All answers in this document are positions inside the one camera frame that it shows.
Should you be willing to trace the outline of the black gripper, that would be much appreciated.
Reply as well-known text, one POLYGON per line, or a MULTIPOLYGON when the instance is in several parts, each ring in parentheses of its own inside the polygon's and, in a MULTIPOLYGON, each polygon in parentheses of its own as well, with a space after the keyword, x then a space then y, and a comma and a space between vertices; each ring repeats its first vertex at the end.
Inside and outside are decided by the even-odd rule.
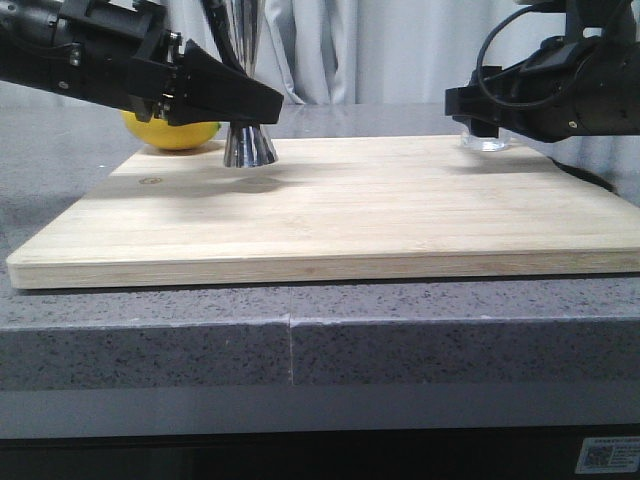
POLYGON ((639 45, 591 37, 545 40, 506 69, 485 66, 445 93, 445 114, 478 138, 500 128, 554 143, 573 136, 639 133, 639 45))
POLYGON ((164 6, 151 1, 134 1, 130 8, 109 1, 64 1, 59 43, 69 43, 70 51, 59 65, 59 93, 126 110, 147 122, 159 114, 171 91, 165 118, 172 126, 277 123, 284 96, 238 71, 226 3, 201 0, 200 5, 222 63, 189 40, 175 71, 164 6))

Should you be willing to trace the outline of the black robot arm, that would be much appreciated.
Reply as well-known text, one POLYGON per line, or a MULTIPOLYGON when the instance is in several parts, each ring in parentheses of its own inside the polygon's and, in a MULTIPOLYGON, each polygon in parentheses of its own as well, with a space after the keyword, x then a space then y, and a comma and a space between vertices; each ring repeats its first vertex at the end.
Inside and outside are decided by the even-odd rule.
POLYGON ((135 1, 4 1, 1 78, 172 126, 274 124, 283 97, 167 25, 165 6, 135 1))

